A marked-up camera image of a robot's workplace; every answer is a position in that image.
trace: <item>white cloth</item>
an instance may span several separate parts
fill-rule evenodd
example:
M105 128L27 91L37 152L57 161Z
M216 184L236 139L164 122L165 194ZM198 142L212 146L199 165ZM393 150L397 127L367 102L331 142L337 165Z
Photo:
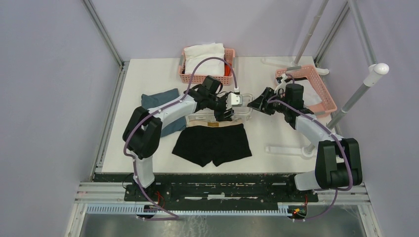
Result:
M304 100L304 104L306 106L317 105L322 102L322 98L320 98L308 80L296 80L295 83L304 86L302 99Z
M222 43L210 43L195 45L185 48L185 74L192 74L195 67L209 57L224 58L224 45ZM220 60L208 60L199 66L196 75L224 75L224 62Z

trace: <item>gray-blue folded garment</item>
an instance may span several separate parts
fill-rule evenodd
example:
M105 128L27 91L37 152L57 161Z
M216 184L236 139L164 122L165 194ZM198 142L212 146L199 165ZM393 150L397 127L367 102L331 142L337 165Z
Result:
M166 92L154 94L154 95L141 95L141 106L145 109L151 109L167 102L170 102L179 97L179 91L177 89L168 90ZM160 137L167 136L177 131L182 131L186 128L186 119L181 117L180 119L167 125L162 130Z

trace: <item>folded black clothing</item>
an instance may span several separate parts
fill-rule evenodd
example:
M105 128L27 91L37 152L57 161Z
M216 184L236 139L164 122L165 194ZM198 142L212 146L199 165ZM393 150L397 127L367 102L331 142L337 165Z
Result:
M192 163L215 166L251 157L243 124L227 127L193 126L183 130L172 151Z

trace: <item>gray wall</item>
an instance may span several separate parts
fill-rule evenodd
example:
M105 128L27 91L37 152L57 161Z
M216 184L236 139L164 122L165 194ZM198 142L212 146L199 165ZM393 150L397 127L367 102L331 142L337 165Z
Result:
M417 236L419 2L358 0L383 77L340 123L361 145L364 180L385 236ZM368 74L353 17L326 56L327 82L339 107Z
M0 236L62 236L118 67L79 0L0 3Z
M323 0L93 0L124 60L179 57L222 42L240 56L296 55ZM344 0L331 0L305 55L314 55Z

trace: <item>purple cable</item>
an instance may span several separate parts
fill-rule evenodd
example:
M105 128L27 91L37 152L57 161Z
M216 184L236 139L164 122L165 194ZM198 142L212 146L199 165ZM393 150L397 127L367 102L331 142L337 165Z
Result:
M135 177L135 179L136 179L136 182L137 182L137 184L138 184L138 186L140 187L140 190L141 190L141 192L143 193L143 195L145 196L145 198L149 201L149 202L151 202L155 207L157 207L159 210L161 210L161 211L163 211L163 212L165 212L165 213L167 213L167 214L169 214L169 215L171 215L171 216L173 216L173 217L165 217L165 218L157 218L157 219L144 219L144 220L147 220L147 221L168 221L168 220L178 220L179 219L179 216L178 215L176 215L176 214L174 214L174 213L172 213L172 212L170 212L170 211L168 211L168 210L166 210L166 209L164 209L164 208L162 208L161 206L159 206L157 203L155 203L153 200L151 200L151 198L147 195L147 193L145 192L145 190L144 190L144 188L141 186L141 182L140 182L140 180L139 180L139 178L138 178L138 172L137 172L137 168L136 168L136 159L135 159L135 156L134 155L132 155L132 154L129 154L129 153L127 153L126 151L127 151L127 149L128 149L128 144L129 144L129 142L131 141L131 138L132 138L132 136L134 135L134 133L141 127L141 125L147 120L147 119L149 119L149 118L151 118L153 115L155 115L155 114L157 114L159 111L163 111L163 110L165 110L165 109L167 109L167 108L169 108L170 106L173 106L173 105L175 105L175 104L178 104L178 103L180 103L182 100L184 100L185 98L186 98L186 95L188 94L188 92L189 92L189 89L191 88L191 84L192 84L192 79L193 79L193 77L194 77L194 74L195 74L195 72L196 72L196 70L198 69L198 67L201 65L201 64L203 64L205 61L208 61L208 60L211 60L211 59L217 59L217 60L220 60L220 61L223 61L225 64L227 64L228 65L228 67L230 68L230 70L231 70L231 72L233 73L233 79L234 79L234 87L235 88L237 88L237 80L236 80L236 74L234 73L234 70L233 70L233 67L229 64L229 63L227 63L227 61L225 61L224 59L222 59L222 58L217 58L217 57L209 57L209 58L206 58L206 59L204 59L204 60L202 60L199 64L197 64L197 66L195 67L195 69L193 70L193 72L192 72L192 74L191 74L191 79L189 80L189 83L188 83L188 88L186 89L186 92L185 92L185 94L182 96L182 98L180 99L180 100L177 100L177 101L175 101L175 102L173 102L173 103L170 103L170 104L168 104L168 105L166 105L166 106L163 106L163 107L161 107L159 110L156 110L156 111L154 111L154 112L152 112L152 113L150 113L149 115L147 115L145 118L143 118L135 127L134 127L134 129L131 131L131 133L129 134L129 136L127 137L127 139L126 139L126 142L125 142L125 145L124 145L124 155L126 155L127 157L131 157L133 160L134 160L134 162L133 162L133 165L134 165L134 177Z
M336 202L336 199L337 199L337 191L339 190L339 191L349 191L351 188L352 188L352 186L353 186L353 178L352 178L352 172L351 172L351 168L350 168L350 166L349 166L349 162L348 162L348 158L346 157L346 154L345 154L345 151L343 150L343 147L342 147L342 145L340 144L340 142L339 142L339 139L334 135L334 134L332 134L331 132L329 132L329 129L326 127L326 126L324 126L322 123L320 123L319 121L317 121L316 119L314 119L314 118L312 118L312 117L310 117L310 116L308 116L308 115L306 115L306 114L303 114L302 112L300 112L300 111L298 111L298 110L296 110L296 109L294 109L292 106L290 106L290 105L288 105L287 103L285 103L285 102L283 102L283 101L280 101L280 100L272 100L273 98L275 98L276 97L276 95L274 95L274 96L272 96L271 98L269 98L268 99L268 103L274 103L274 102L278 102L278 103L280 103L280 104L282 104L282 105L284 105L284 106L286 106L287 108L289 108L290 110L292 110L292 111L294 111L294 112L296 112L297 114L300 114L301 116L304 116L304 117L306 117L307 119L309 119L309 120L311 120L311 121L313 121L313 122L315 122L317 125L319 125L325 132L327 132L335 141L336 141L336 143L337 143L337 146L339 147L339 150L340 150L340 152L341 152L341 154L342 154L342 157L343 157L343 161L344 161L344 163L345 163L345 166L346 166L346 171L348 172L348 176L349 176L349 185L348 185L348 187L347 188L345 188L345 189L341 189L341 188L336 188L335 190L336 190L336 192L335 192L335 197L334 197L334 199L333 199L333 201L332 201L332 203L330 204L330 206L324 211L324 212L322 212L321 214L319 214L319 215L317 215L317 216L313 216L313 217L309 217L309 218L306 218L306 219L304 219L304 220L297 220L297 221L301 221L301 222L303 222L303 221L308 221L308 220L314 220L314 219L317 219L317 218L319 218L319 217L321 217L321 216L323 216L323 215L325 215L326 213L328 213L330 210L331 210L331 208L333 207L333 205L335 204L335 202Z
M295 83L295 78L293 75L289 74L289 73L285 73L286 76L291 77L291 79L293 80L293 84Z

